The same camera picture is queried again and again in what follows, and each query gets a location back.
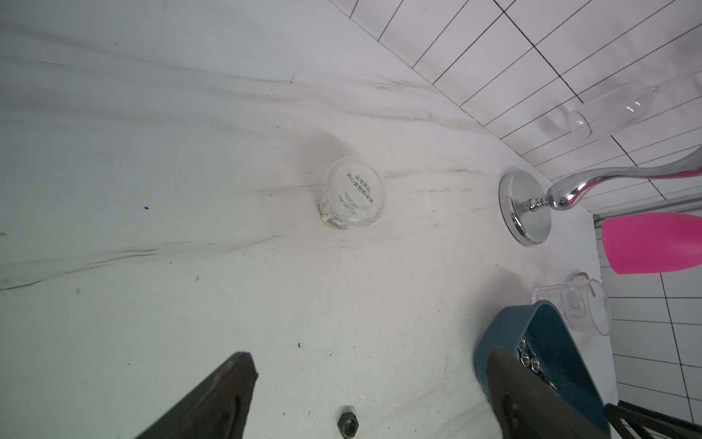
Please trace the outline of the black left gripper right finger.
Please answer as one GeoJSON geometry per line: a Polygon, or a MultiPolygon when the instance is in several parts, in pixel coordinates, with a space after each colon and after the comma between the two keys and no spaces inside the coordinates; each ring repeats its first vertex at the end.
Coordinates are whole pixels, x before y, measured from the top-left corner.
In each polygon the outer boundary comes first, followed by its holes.
{"type": "Polygon", "coordinates": [[[606,438],[504,349],[487,360],[490,400],[504,438],[606,438]]]}

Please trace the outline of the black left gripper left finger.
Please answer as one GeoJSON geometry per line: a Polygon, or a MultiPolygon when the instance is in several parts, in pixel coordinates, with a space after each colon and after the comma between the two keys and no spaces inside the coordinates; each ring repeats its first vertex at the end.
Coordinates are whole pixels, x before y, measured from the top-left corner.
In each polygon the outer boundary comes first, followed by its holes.
{"type": "Polygon", "coordinates": [[[139,436],[241,438],[257,379],[252,355],[236,352],[139,436]]]}

